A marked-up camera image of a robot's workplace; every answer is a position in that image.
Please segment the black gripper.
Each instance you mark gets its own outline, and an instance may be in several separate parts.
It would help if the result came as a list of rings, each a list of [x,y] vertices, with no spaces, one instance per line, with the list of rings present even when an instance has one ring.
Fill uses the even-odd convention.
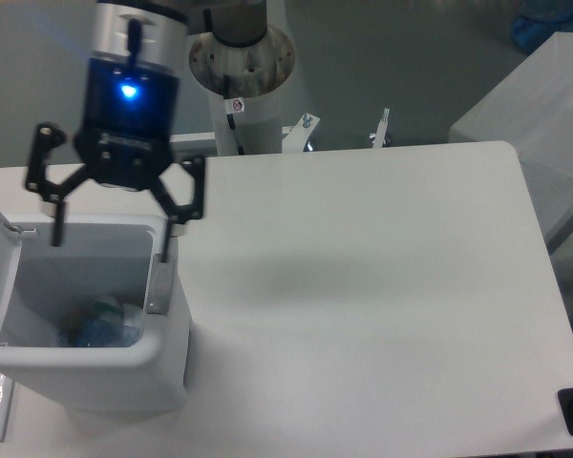
[[[173,161],[169,140],[179,84],[167,73],[90,59],[82,123],[74,136],[74,148],[85,165],[61,183],[50,181],[46,173],[51,151],[65,144],[67,135],[51,122],[35,126],[24,187],[49,206],[52,247],[63,243],[67,195],[89,178],[133,191],[150,188],[166,216],[161,262],[168,262],[175,226],[204,217],[205,156],[180,163],[194,181],[188,204],[178,205],[159,178]]]

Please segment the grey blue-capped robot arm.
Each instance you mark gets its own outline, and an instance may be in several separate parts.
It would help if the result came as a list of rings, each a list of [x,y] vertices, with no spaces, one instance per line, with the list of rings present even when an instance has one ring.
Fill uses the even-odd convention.
[[[178,204],[162,182],[174,162],[170,144],[184,68],[222,99],[269,90],[273,62],[263,1],[99,1],[80,126],[34,132],[25,188],[53,220],[52,246],[63,241],[67,197],[88,180],[149,192],[163,210],[165,234],[201,219],[206,161],[182,163],[193,197]]]

